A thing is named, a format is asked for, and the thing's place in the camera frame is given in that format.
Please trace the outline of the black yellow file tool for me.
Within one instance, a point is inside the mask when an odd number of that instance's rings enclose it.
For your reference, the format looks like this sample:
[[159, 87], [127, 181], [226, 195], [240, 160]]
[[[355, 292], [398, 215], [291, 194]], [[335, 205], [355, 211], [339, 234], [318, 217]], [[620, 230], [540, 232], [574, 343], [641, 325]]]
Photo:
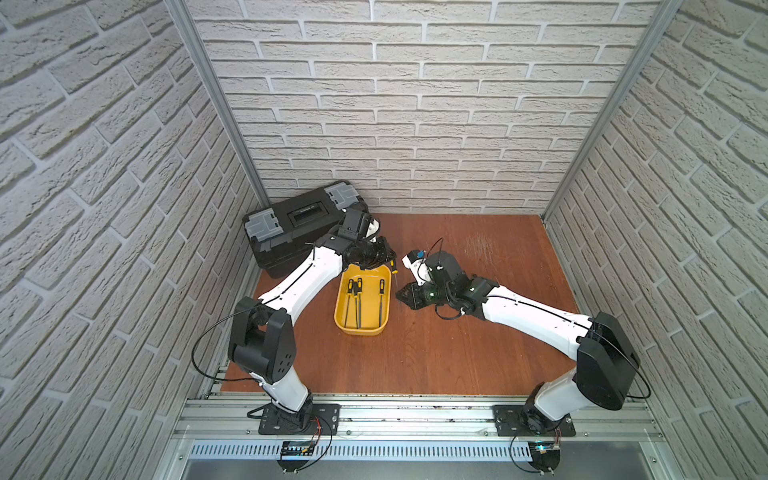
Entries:
[[395, 285], [393, 289], [396, 290], [398, 286], [398, 278], [397, 278], [398, 269], [397, 269], [396, 259], [393, 259], [390, 261], [390, 267], [391, 267], [392, 279]]
[[352, 300], [355, 295], [355, 288], [356, 288], [355, 281], [353, 279], [350, 279], [347, 285], [346, 308], [345, 308], [344, 324], [343, 324], [345, 328], [348, 327], [349, 311], [350, 311]]
[[362, 290], [363, 279], [358, 277], [355, 287], [355, 304], [356, 304], [356, 328], [360, 330], [362, 328]]
[[386, 281], [384, 278], [379, 280], [379, 308], [378, 308], [378, 326], [383, 325], [383, 313], [384, 313], [384, 294], [386, 293]]

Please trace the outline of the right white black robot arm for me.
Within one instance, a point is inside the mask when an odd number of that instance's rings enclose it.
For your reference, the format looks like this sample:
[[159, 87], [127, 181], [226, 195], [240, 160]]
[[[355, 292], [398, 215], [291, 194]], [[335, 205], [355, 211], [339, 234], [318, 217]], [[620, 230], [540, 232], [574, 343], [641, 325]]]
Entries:
[[413, 250], [403, 264], [415, 277], [396, 293], [412, 310], [447, 305], [457, 318], [480, 320], [521, 331], [559, 350], [576, 366], [555, 380], [537, 385], [519, 418], [541, 435], [556, 429], [569, 414], [596, 405], [620, 410], [639, 368], [632, 343], [610, 314], [570, 313], [521, 296], [496, 281], [468, 276], [455, 257]]

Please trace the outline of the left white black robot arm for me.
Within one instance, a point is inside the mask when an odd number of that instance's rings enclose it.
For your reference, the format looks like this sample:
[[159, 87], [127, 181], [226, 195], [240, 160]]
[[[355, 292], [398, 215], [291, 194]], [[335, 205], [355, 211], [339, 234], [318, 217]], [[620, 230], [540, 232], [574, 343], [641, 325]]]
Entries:
[[378, 234], [379, 227], [366, 203], [353, 203], [344, 210], [342, 223], [314, 242], [308, 257], [281, 283], [236, 307], [229, 360], [262, 387], [277, 412], [302, 428], [310, 422], [313, 403], [293, 367], [294, 324], [324, 286], [349, 266], [395, 268], [395, 252]]

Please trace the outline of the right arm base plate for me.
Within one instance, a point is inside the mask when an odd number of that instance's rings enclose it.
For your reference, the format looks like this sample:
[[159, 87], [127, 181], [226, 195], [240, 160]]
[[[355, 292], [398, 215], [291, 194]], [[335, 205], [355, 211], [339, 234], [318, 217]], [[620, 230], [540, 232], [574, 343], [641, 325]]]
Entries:
[[575, 437], [570, 415], [553, 421], [525, 405], [501, 404], [491, 407], [499, 437], [555, 436]]

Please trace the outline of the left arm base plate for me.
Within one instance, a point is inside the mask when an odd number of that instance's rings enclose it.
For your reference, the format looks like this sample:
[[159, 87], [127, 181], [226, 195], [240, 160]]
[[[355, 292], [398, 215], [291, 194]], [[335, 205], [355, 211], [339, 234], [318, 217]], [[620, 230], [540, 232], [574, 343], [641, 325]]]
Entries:
[[340, 404], [320, 403], [303, 408], [298, 413], [287, 412], [274, 404], [262, 411], [258, 433], [260, 435], [335, 435], [338, 431]]

